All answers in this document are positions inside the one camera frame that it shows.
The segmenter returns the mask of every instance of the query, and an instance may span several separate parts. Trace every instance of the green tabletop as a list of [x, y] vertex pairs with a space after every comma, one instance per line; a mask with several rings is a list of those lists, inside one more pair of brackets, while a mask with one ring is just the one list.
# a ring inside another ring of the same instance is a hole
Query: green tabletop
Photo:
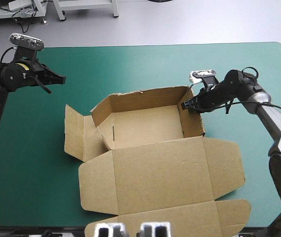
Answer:
[[[254, 66], [259, 83], [281, 106], [281, 44], [275, 42], [46, 48], [39, 59], [67, 81], [50, 86], [51, 95], [27, 87], [8, 98], [0, 124], [2, 226], [85, 226], [110, 217], [80, 206], [81, 162], [64, 153], [66, 104], [88, 115], [110, 93], [188, 85], [192, 70], [214, 69], [222, 80], [230, 69]], [[251, 202], [248, 226], [270, 224], [281, 201], [268, 171], [268, 132], [241, 105], [229, 115], [217, 110], [202, 118], [207, 137], [237, 142], [241, 149], [246, 184], [223, 198]]]

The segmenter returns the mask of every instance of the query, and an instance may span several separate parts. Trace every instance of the box flap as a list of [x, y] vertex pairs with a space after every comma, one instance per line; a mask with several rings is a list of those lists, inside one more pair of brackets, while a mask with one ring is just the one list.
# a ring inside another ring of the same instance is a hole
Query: box flap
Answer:
[[66, 105], [65, 152], [88, 161], [108, 150], [92, 116], [83, 116]]
[[203, 138], [214, 199], [217, 199], [245, 183], [239, 146], [213, 138]]
[[82, 164], [79, 180], [83, 209], [118, 214], [112, 151]]
[[201, 137], [116, 149], [113, 159], [119, 215], [213, 200]]
[[107, 159], [112, 157], [110, 165], [114, 167], [110, 166], [108, 172], [103, 167], [102, 172], [90, 175], [88, 171], [94, 169], [91, 166], [102, 167], [99, 159], [104, 156], [84, 163], [80, 166], [80, 183], [85, 183], [90, 193], [98, 194], [104, 192], [100, 184], [110, 181], [116, 186], [117, 196], [111, 196], [111, 202], [117, 202], [117, 211], [109, 212], [99, 198], [90, 199], [81, 190], [85, 210], [124, 215], [206, 202], [244, 183], [240, 153], [232, 142], [194, 137], [116, 149], [107, 154], [111, 154]]
[[251, 206], [246, 200], [229, 200], [216, 202], [223, 236], [233, 236], [248, 222]]
[[[231, 237], [247, 223], [250, 205], [245, 200], [209, 201], [116, 217], [126, 225], [130, 236], [136, 236], [143, 222], [170, 222], [173, 237]], [[100, 222], [112, 222], [112, 218]], [[92, 237], [94, 222], [85, 228]]]
[[83, 160], [84, 117], [69, 105], [65, 110], [65, 152]]

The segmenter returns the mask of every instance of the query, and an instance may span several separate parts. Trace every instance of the cardboard lid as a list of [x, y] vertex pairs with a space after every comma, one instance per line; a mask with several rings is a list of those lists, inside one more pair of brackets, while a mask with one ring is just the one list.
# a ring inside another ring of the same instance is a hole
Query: cardboard lid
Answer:
[[130, 236], [136, 236], [143, 222], [167, 221], [171, 223], [173, 237], [231, 237], [245, 226], [250, 211], [246, 200], [209, 201], [90, 223], [85, 228], [85, 236], [94, 236], [95, 225], [101, 222], [122, 222]]
[[212, 201], [245, 179], [236, 143], [194, 137], [107, 152], [79, 181], [83, 209], [125, 215]]

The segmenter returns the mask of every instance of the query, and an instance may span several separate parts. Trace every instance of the open cardboard box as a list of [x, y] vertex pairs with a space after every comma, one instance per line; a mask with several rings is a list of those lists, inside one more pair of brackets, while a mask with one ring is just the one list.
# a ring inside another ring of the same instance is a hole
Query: open cardboard box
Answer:
[[250, 215], [246, 200], [215, 201], [245, 182], [233, 142], [193, 137], [118, 148], [83, 163], [79, 180], [83, 209], [118, 215], [101, 222], [123, 222], [130, 236], [142, 222], [167, 221], [173, 237], [232, 237]]
[[66, 106], [65, 152], [88, 161], [108, 150], [204, 135], [199, 114], [182, 110], [187, 86], [112, 94], [83, 116]]

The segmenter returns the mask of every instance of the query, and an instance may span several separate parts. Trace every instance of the white shelf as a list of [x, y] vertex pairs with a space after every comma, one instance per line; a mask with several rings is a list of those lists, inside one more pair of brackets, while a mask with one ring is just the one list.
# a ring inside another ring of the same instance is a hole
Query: white shelf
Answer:
[[94, 8], [112, 8], [115, 17], [119, 16], [117, 0], [53, 0], [60, 20], [65, 20], [65, 11], [94, 9]]
[[111, 0], [65, 0], [60, 1], [59, 5], [63, 10], [79, 10], [111, 7]]
[[[48, 2], [41, 3], [40, 0], [34, 0], [34, 3], [38, 9], [35, 17], [45, 16]], [[2, 6], [2, 8], [8, 9], [8, 5]], [[9, 12], [9, 11], [0, 9], [0, 19], [11, 18], [13, 14], [14, 14], [14, 12]], [[18, 13], [18, 14], [14, 15], [14, 18], [15, 17], [28, 18], [28, 17], [31, 17], [31, 15]]]

